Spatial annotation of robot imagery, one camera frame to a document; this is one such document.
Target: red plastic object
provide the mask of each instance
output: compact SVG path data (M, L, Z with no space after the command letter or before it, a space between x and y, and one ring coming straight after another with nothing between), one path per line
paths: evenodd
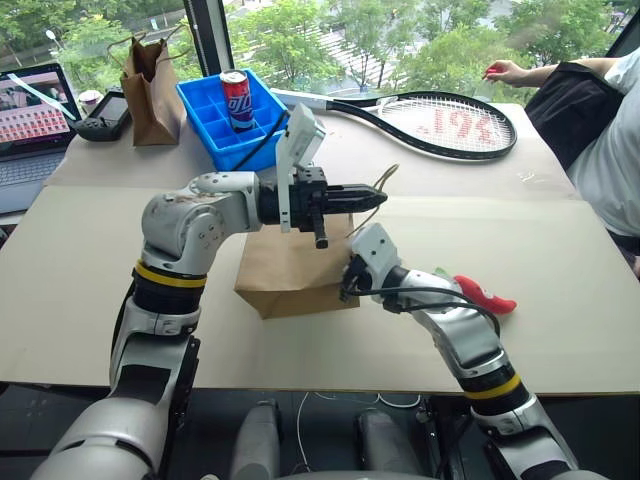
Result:
M492 313L504 315L506 313L513 312L518 306L518 304L513 300L507 300L496 295L492 295L469 277L456 275L453 278L458 282L458 284L460 284L462 293L473 300L474 303L477 303Z

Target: person's hand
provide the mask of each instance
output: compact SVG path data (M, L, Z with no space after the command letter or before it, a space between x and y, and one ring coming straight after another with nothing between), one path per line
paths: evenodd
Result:
M528 72L529 70L525 70L511 60L496 60L485 70L482 78L492 82L500 80L513 87L522 87Z

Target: paper bag handle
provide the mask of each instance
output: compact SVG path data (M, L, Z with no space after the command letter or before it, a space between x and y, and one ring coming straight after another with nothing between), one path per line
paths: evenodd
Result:
M142 30L141 32L136 32L133 35L130 35L130 36L126 37L126 38L123 38L122 40L118 40L117 42L113 42L113 43L110 43L109 45L107 45L107 55L109 55L111 57L111 59L120 66L120 68L122 69L123 72L124 72L124 64L120 60L118 60L113 53L111 53L111 49L113 47L115 47L116 45L120 45L121 43L128 42L129 40L132 40L132 39L135 39L135 40L137 40L139 42L142 39L144 39L144 37L147 36L147 33L149 33L149 32L147 32L146 30Z
M163 41L165 43L168 43L169 38L171 38L171 35L173 35L174 33L176 33L178 30L180 30L182 27L184 27L184 24L181 23L180 25L178 25L176 28L174 28L173 30L171 30L171 32L169 32L169 35L167 35L167 38L164 38ZM178 55L174 55L173 57L167 57L167 58L163 58L160 59L156 62L156 65L160 62L164 62L165 60L173 60L174 58L180 58L183 57L184 55L186 55L187 53L189 53L191 51L191 48L187 48L184 52L179 53Z

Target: laptop keyboard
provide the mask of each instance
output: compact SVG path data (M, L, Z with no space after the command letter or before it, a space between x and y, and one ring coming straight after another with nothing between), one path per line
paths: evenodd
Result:
M0 186L44 180L64 158L64 152L0 162Z

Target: red white blue can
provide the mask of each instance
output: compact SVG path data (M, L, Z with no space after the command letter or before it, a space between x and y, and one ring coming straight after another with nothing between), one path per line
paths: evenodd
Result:
M249 78L242 70L225 70L220 74L224 98L227 100L229 122L236 132L250 130L255 126Z

